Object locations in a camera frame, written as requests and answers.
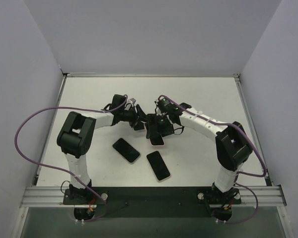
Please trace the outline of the pink phone case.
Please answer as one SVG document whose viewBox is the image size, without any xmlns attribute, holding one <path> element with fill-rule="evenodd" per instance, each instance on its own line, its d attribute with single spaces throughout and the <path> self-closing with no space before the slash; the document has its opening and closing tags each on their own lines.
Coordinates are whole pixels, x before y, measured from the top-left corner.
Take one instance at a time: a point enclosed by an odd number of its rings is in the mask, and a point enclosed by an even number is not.
<svg viewBox="0 0 298 238">
<path fill-rule="evenodd" d="M 146 139 L 150 141 L 151 146 L 164 146 L 164 141 L 161 135 L 155 137 L 149 137 L 149 126 L 147 123 L 144 124 L 146 131 Z"/>
</svg>

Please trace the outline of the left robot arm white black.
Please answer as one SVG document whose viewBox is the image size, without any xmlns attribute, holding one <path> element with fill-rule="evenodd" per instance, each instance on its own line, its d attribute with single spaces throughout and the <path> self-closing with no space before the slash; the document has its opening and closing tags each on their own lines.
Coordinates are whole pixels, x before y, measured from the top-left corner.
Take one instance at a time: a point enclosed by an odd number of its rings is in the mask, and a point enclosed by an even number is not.
<svg viewBox="0 0 298 238">
<path fill-rule="evenodd" d="M 126 95 L 115 94 L 112 102 L 101 111 L 90 114 L 70 112 L 57 137 L 57 145 L 65 154 L 69 171 L 70 195 L 81 204 L 92 198 L 91 179 L 87 172 L 86 154 L 90 149 L 94 131 L 98 128 L 128 122 L 134 130 L 144 129 L 146 114 L 135 99 L 127 100 Z"/>
</svg>

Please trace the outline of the aluminium front rail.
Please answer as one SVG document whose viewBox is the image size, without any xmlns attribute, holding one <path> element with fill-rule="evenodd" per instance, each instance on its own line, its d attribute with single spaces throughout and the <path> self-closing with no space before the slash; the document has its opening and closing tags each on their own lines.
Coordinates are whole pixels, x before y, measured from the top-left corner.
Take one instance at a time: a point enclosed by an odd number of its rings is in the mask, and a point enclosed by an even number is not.
<svg viewBox="0 0 298 238">
<path fill-rule="evenodd" d="M 22 207 L 61 207 L 74 206 L 87 208 L 89 205 L 103 205 L 104 203 L 119 204 L 132 202 L 175 202 L 183 205 L 185 202 L 220 206 L 232 202 L 241 206 L 285 206 L 287 204 L 280 186 L 250 186 L 244 188 L 236 186 L 227 193 L 221 193 L 211 187 L 96 187 L 95 191 L 101 195 L 83 198 L 70 195 L 67 187 L 34 186 L 25 189 Z"/>
</svg>

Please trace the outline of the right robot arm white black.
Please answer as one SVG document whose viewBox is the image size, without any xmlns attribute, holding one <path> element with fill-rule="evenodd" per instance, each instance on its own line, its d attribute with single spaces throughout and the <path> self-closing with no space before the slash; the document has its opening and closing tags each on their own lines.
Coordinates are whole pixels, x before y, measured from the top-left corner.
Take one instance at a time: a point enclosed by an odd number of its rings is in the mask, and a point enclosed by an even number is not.
<svg viewBox="0 0 298 238">
<path fill-rule="evenodd" d="M 237 173 L 253 152 L 243 136 L 243 126 L 236 121 L 227 125 L 204 115 L 191 105 L 177 105 L 166 97 L 155 101 L 155 104 L 155 112 L 147 114 L 144 119 L 146 137 L 153 139 L 172 135 L 176 131 L 175 125 L 181 131 L 187 127 L 204 135 L 215 143 L 217 159 L 221 165 L 214 187 L 221 193 L 232 190 Z"/>
</svg>

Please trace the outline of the phone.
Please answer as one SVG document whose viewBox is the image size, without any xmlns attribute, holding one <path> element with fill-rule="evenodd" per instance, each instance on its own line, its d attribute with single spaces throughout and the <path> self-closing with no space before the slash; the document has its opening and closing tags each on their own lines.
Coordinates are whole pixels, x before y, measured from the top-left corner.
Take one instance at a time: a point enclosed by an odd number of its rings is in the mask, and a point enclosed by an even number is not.
<svg viewBox="0 0 298 238">
<path fill-rule="evenodd" d="M 158 151 L 148 154 L 147 161 L 158 182 L 164 181 L 171 176 L 169 169 Z"/>
<path fill-rule="evenodd" d="M 130 164 L 141 156 L 140 152 L 123 138 L 118 139 L 112 147 Z"/>
</svg>

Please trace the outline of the phone in white case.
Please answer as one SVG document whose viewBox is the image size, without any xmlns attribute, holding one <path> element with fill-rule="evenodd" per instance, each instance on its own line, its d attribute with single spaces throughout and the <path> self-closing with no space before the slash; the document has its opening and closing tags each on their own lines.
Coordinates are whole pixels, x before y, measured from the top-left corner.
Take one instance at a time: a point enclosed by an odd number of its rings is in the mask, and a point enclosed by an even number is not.
<svg viewBox="0 0 298 238">
<path fill-rule="evenodd" d="M 118 139 L 112 147 L 130 164 L 141 156 L 140 152 L 123 138 Z"/>
</svg>

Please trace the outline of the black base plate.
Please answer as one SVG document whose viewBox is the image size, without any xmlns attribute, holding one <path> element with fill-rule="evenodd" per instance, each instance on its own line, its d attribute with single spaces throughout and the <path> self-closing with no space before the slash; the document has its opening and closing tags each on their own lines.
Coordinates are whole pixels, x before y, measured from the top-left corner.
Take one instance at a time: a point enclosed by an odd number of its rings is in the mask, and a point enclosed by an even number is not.
<svg viewBox="0 0 298 238">
<path fill-rule="evenodd" d="M 108 218 L 204 218 L 212 210 L 240 205 L 237 188 L 222 194 L 204 187 L 94 187 L 102 199 L 90 191 L 85 195 L 65 190 L 63 204 L 75 206 L 74 213 L 93 212 L 96 216 L 108 206 Z"/>
</svg>

